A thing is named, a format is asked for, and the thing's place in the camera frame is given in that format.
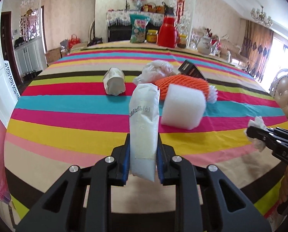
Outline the right hand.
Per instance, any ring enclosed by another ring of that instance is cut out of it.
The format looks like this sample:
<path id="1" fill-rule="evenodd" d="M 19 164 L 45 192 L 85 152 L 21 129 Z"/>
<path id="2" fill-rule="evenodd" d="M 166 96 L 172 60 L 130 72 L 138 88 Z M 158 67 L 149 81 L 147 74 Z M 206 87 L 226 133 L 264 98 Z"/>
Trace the right hand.
<path id="1" fill-rule="evenodd" d="M 279 204 L 282 204 L 288 200 L 288 166 L 284 172 L 284 177 L 281 181 L 281 187 L 279 189 Z"/>

